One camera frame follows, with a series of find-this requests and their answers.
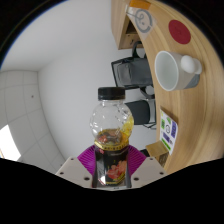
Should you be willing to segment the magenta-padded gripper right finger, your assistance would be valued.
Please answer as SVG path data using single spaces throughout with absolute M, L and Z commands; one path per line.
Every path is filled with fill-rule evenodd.
M 141 188 L 167 175 L 154 157 L 146 157 L 133 146 L 129 146 L 127 155 L 126 186 Z

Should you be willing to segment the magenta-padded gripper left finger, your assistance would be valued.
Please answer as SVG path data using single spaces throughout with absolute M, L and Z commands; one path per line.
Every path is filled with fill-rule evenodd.
M 91 188 L 95 169 L 94 146 L 90 146 L 78 157 L 69 157 L 56 175 L 81 187 Z

